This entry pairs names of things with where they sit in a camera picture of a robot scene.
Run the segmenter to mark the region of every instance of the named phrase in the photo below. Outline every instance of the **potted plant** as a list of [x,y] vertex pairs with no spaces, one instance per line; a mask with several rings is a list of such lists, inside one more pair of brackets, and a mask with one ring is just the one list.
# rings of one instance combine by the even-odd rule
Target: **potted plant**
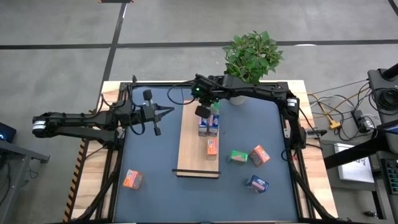
[[[235,36],[231,45],[223,47],[227,63],[225,75],[239,77],[246,83],[259,84],[263,75],[275,68],[283,60],[282,52],[277,51],[276,41],[271,39],[267,31],[259,34],[256,31],[242,37]],[[244,96],[231,98],[230,103],[240,105]]]

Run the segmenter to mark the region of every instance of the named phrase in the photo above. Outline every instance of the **concrete floor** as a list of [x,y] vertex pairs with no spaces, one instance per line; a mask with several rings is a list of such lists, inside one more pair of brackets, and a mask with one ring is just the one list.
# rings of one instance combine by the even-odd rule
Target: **concrete floor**
[[[96,0],[0,0],[0,45],[108,44],[120,6]],[[387,0],[138,0],[127,5],[119,43],[227,41],[253,29],[268,30],[276,40],[398,39],[398,16]],[[364,80],[369,69],[397,63],[398,53],[398,45],[281,49],[285,61],[277,74],[264,79],[305,80],[312,92]],[[0,121],[17,129],[17,145],[51,155],[46,165],[32,162],[40,175],[22,189],[13,223],[62,220],[79,139],[37,139],[31,134],[32,117],[94,108],[108,53],[108,49],[0,50]],[[130,80],[135,74],[139,80],[188,80],[195,73],[219,75],[223,70],[220,48],[117,49],[109,79]],[[350,96],[360,86],[320,96]],[[366,102],[360,108],[376,115]],[[317,126],[326,129],[327,120],[318,119]],[[355,132],[351,121],[345,128]],[[336,139],[332,133],[324,138]],[[370,192],[333,189],[339,217],[393,223],[383,194],[387,220],[375,220],[361,214],[374,210]]]

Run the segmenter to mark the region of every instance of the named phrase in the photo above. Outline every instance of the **orange box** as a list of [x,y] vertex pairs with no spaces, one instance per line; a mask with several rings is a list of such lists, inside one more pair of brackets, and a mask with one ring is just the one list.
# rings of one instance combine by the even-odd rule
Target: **orange box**
[[216,160],[218,153],[217,139],[207,140],[207,160]]
[[263,165],[271,158],[260,145],[253,149],[249,157],[253,161],[254,165],[256,165],[256,167]]
[[123,182],[123,187],[138,189],[144,179],[143,174],[135,170],[128,170],[126,178]]

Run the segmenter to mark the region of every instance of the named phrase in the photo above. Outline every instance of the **blue table surface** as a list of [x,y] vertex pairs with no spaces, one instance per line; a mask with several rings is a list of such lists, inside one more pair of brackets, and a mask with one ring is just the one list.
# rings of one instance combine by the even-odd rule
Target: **blue table surface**
[[[136,88],[133,99],[143,103]],[[146,123],[143,135],[127,132],[116,201],[115,222],[232,222],[296,221],[297,213],[287,162],[280,157],[284,150],[278,108],[272,102],[248,98],[233,106],[220,102],[220,171],[219,179],[176,177],[182,106],[168,100],[167,88],[150,87],[153,101],[175,110],[162,118],[161,136],[155,136],[153,124]],[[182,102],[190,90],[174,89],[170,96]],[[136,131],[141,126],[134,126]],[[262,145],[271,159],[255,167],[228,164],[231,150],[251,152]],[[144,174],[139,190],[123,187],[127,170]],[[257,175],[269,183],[263,194],[251,192],[244,183]]]

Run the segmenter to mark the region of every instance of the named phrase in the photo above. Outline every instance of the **blue box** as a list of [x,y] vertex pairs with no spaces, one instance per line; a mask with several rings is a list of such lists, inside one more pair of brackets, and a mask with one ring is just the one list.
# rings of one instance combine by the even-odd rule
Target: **blue box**
[[220,120],[220,116],[217,114],[212,114],[210,115],[210,119],[209,119],[209,131],[208,131],[208,135],[209,136],[213,136],[213,137],[217,137],[217,133],[218,133],[218,121]]
[[207,122],[206,118],[199,117],[199,136],[207,136]]
[[247,186],[250,190],[257,194],[261,194],[268,189],[269,184],[261,179],[260,177],[253,175],[251,178],[246,182],[245,186]]

